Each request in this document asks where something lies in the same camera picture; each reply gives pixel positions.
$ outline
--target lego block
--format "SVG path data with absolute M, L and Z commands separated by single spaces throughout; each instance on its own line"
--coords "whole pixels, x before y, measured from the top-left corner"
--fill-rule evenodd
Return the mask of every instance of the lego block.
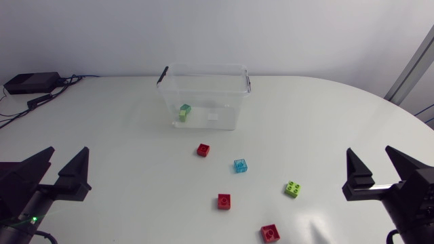
M 300 193 L 301 186 L 295 182 L 289 181 L 286 186 L 285 193 L 290 195 L 291 197 L 296 198 L 298 193 Z
M 275 224 L 261 227 L 260 232 L 262 233 L 262 237 L 264 238 L 265 243 L 272 243 L 280 239 Z
M 231 195 L 219 194 L 218 195 L 218 208 L 229 210 L 231 208 Z
M 191 111 L 191 106 L 188 104 L 184 104 L 180 108 L 181 110 L 185 110 L 186 114 L 188 114 Z
M 238 159 L 233 161 L 233 166 L 235 168 L 235 172 L 242 173 L 247 171 L 247 163 L 245 163 L 244 159 Z
M 209 151 L 210 151 L 210 146 L 205 144 L 200 144 L 199 147 L 197 148 L 197 154 L 201 155 L 202 157 L 206 157 Z
M 181 120 L 181 122 L 185 122 L 185 120 L 187 119 L 187 113 L 185 110 L 182 110 L 179 112 L 179 120 Z

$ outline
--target red lego block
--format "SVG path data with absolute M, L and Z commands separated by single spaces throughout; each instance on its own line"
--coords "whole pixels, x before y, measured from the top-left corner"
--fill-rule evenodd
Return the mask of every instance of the red lego block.
M 197 148 L 197 154 L 201 155 L 202 157 L 206 157 L 209 151 L 210 151 L 210 146 L 205 144 L 200 144 L 199 147 Z
M 218 208 L 228 210 L 231 208 L 231 195 L 219 194 L 218 195 Z
M 265 243 L 272 243 L 280 239 L 275 224 L 261 227 L 260 232 L 262 233 L 262 237 L 264 237 Z

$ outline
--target white table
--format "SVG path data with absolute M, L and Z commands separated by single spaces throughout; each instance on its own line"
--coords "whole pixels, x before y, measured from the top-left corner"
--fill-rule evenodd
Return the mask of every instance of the white table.
M 42 183 L 90 148 L 84 202 L 56 201 L 39 230 L 66 243 L 385 243 L 394 225 L 379 201 L 347 202 L 351 147 L 377 184 L 399 178 L 391 145 L 434 165 L 434 132 L 401 108 L 360 89 L 308 77 L 251 77 L 235 131 L 176 129 L 157 77 L 89 78 L 0 130 L 0 161 L 56 151 Z M 24 110 L 38 95 L 10 96 L 0 113 Z M 206 158 L 195 150 L 209 144 Z M 234 174 L 233 160 L 248 171 Z M 292 199 L 288 180 L 301 184 Z M 231 194 L 228 211 L 218 193 Z M 48 243 L 34 237 L 32 243 Z

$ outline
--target white wall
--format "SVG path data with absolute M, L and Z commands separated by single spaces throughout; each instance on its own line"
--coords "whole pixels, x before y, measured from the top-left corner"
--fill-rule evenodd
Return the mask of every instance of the white wall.
M 252 75 L 319 77 L 384 96 L 433 9 L 432 0 L 2 0 L 0 83 L 17 73 L 158 75 L 170 62 L 236 62 Z

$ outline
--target lego stud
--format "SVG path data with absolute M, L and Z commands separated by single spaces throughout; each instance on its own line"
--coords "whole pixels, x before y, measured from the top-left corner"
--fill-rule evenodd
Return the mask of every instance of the lego stud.
M 260 231 L 262 233 L 262 238 L 264 238 L 265 243 L 272 243 L 280 239 L 280 235 L 277 231 L 275 224 L 263 226 L 261 227 Z
M 219 194 L 218 195 L 218 208 L 228 210 L 231 208 L 231 195 L 230 194 Z
M 233 161 L 233 166 L 235 168 L 235 172 L 242 173 L 247 171 L 247 163 L 245 163 L 244 159 L 238 159 Z
M 296 198 L 298 193 L 300 193 L 301 186 L 295 182 L 289 181 L 286 186 L 285 193 L 290 195 L 291 197 Z
M 197 154 L 201 155 L 202 157 L 206 157 L 209 151 L 210 151 L 210 146 L 205 144 L 200 144 L 199 147 L 197 148 Z
M 270 238 L 270 237 L 272 237 L 273 235 L 274 235 L 273 230 L 269 230 L 269 231 L 267 231 L 267 238 Z

